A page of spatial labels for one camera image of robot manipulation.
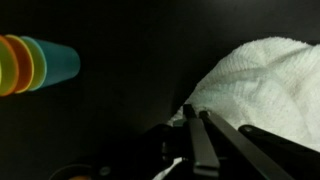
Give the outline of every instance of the white towel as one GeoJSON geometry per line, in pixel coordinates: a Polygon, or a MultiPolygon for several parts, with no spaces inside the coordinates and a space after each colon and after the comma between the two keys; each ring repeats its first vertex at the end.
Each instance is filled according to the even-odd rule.
{"type": "Polygon", "coordinates": [[[246,43],[223,58],[186,103],[236,129],[254,125],[320,152],[320,46],[279,37],[246,43]]]}

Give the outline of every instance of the green cup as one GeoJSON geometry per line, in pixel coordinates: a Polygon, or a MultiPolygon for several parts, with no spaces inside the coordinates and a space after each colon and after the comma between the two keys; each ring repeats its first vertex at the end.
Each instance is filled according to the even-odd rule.
{"type": "Polygon", "coordinates": [[[46,61],[46,76],[40,88],[57,84],[75,77],[80,71],[80,58],[71,47],[33,39],[41,48],[46,61]]]}

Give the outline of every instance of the dark surface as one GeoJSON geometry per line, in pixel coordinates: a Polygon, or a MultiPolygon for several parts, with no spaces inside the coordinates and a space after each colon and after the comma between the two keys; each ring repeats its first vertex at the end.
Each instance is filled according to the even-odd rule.
{"type": "Polygon", "coordinates": [[[102,144],[165,122],[244,42],[320,40],[318,1],[2,1],[0,33],[66,44],[81,74],[0,99],[0,179],[44,180],[102,144]]]}

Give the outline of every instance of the orange cup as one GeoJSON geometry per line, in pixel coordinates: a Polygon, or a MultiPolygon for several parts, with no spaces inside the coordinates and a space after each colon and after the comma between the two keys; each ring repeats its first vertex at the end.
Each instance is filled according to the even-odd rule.
{"type": "Polygon", "coordinates": [[[34,75],[31,52],[19,37],[6,35],[5,38],[13,48],[18,61],[19,77],[14,92],[22,93],[28,90],[34,75]]]}
{"type": "Polygon", "coordinates": [[[10,43],[0,36],[0,96],[11,94],[17,85],[19,67],[10,43]]]}

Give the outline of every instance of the plastic cup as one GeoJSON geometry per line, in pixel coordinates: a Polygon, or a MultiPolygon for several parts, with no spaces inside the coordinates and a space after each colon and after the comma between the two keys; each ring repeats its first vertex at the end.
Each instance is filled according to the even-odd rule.
{"type": "Polygon", "coordinates": [[[0,96],[12,93],[17,85],[19,67],[9,42],[0,36],[0,96]]]}
{"type": "Polygon", "coordinates": [[[21,37],[21,39],[27,45],[32,56],[34,75],[28,90],[34,91],[42,86],[46,77],[47,65],[45,56],[41,47],[34,39],[29,37],[21,37]]]}
{"type": "Polygon", "coordinates": [[[41,87],[75,77],[80,71],[80,58],[71,47],[34,39],[45,56],[47,74],[41,87]]]}
{"type": "Polygon", "coordinates": [[[6,35],[5,38],[12,46],[18,60],[19,77],[14,92],[22,93],[28,90],[33,79],[34,68],[32,55],[27,45],[19,37],[6,35]]]}

